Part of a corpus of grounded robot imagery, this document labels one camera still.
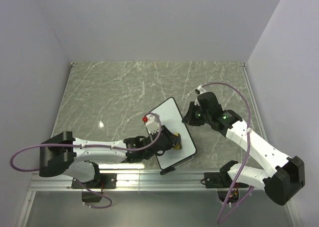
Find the yellow black whiteboard eraser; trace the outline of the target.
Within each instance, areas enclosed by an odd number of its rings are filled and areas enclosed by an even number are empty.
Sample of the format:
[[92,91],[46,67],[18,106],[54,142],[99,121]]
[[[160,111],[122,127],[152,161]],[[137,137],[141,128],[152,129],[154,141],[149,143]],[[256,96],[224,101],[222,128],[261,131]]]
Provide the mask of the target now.
[[182,144],[181,144],[181,135],[179,133],[174,134],[174,150],[181,150],[182,149]]

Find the white whiteboard black frame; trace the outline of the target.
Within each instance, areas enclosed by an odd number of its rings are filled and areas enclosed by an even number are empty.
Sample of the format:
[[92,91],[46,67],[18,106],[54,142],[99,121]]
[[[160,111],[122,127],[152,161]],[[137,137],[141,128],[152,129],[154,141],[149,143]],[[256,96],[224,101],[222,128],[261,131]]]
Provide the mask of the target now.
[[159,116],[161,134],[148,150],[154,151],[161,169],[160,174],[165,175],[192,160],[197,149],[189,130],[182,123],[181,112],[173,97],[156,106],[151,112]]

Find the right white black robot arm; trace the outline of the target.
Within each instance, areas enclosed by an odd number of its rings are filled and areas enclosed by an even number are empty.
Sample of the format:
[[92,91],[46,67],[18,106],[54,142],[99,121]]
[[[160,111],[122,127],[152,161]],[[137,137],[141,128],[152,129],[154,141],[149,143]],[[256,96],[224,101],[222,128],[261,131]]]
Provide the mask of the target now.
[[267,196],[278,205],[285,205],[305,185],[304,162],[295,156],[282,153],[248,128],[237,113],[223,110],[215,105],[213,110],[203,109],[190,102],[182,122],[191,126],[208,124],[214,131],[239,145],[261,166],[260,169],[243,166],[229,161],[220,168],[219,181],[225,187],[236,182],[263,189]]

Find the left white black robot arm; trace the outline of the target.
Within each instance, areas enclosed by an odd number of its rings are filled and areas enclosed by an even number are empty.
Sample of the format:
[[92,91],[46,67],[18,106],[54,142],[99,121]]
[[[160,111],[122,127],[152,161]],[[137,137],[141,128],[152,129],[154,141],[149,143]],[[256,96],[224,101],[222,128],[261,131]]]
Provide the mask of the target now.
[[160,133],[115,142],[82,140],[73,137],[71,131],[64,131],[43,144],[39,157],[40,177],[66,175],[89,188],[96,188],[101,182],[99,164],[139,163],[182,148],[181,135],[165,126]]

